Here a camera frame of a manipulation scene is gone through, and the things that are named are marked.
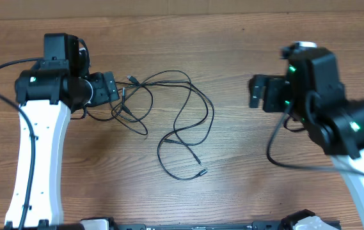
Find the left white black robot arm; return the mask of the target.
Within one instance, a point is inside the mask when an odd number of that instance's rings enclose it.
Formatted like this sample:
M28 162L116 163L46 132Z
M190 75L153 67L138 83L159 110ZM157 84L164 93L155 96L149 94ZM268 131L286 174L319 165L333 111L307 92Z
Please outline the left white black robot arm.
M5 229L62 225L61 166L71 115L119 100L112 72L90 73L85 42L71 34L44 36L44 55L15 81L20 147Z

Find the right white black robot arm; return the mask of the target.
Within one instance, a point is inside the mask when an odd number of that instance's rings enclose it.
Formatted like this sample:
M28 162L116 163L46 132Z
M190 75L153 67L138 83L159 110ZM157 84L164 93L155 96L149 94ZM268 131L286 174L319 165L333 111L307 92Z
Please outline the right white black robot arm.
M284 75L254 75L249 105L279 112L278 127L290 119L330 157L330 172L339 173L364 227L364 99L348 100L336 56L312 42L297 42L281 51Z

